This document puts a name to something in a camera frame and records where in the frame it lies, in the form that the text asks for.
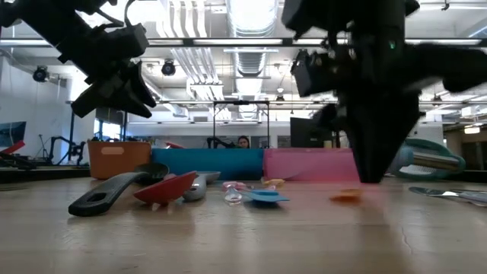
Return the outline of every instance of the pink plastic item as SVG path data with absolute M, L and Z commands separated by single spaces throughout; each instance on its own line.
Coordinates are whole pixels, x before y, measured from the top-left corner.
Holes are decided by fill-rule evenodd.
M 349 148 L 270 148 L 264 151 L 266 180 L 357 182 Z
M 227 191 L 227 188 L 229 186 L 235 187 L 236 190 L 248 190 L 249 189 L 245 183 L 237 182 L 237 181 L 228 181 L 228 182 L 223 183 L 222 190 Z

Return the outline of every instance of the table surface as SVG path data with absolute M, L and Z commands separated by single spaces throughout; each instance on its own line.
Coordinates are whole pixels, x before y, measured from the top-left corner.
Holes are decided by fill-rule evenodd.
M 420 196 L 409 186 L 363 185 L 359 205 L 329 200 L 349 184 L 286 183 L 275 208 L 229 206 L 210 187 L 200 202 L 152 211 L 130 186 L 105 215 L 68 205 L 98 182 L 25 183 L 0 191 L 0 267 L 10 273 L 475 273 L 487 269 L 487 209 Z

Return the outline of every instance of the red spatula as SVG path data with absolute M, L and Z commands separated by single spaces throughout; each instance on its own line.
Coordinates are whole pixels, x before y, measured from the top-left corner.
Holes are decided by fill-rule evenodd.
M 191 188 L 195 179 L 196 171 L 191 171 L 187 174 L 163 180 L 152 186 L 147 186 L 134 193 L 134 197 L 147 204 L 165 205 L 180 198 Z

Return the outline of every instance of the person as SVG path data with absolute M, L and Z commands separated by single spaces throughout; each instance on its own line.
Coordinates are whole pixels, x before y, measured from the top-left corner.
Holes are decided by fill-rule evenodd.
M 249 138 L 244 136 L 244 135 L 238 137 L 238 147 L 239 148 L 250 148 Z

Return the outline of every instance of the black spatula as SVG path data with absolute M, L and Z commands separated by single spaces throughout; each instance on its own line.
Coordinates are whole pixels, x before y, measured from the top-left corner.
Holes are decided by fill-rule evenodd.
M 131 183 L 142 181 L 144 184 L 150 184 L 161 181 L 169 172 L 169 168 L 164 164 L 143 164 L 135 171 L 111 177 L 86 192 L 68 207 L 69 214 L 78 217 L 103 214 Z

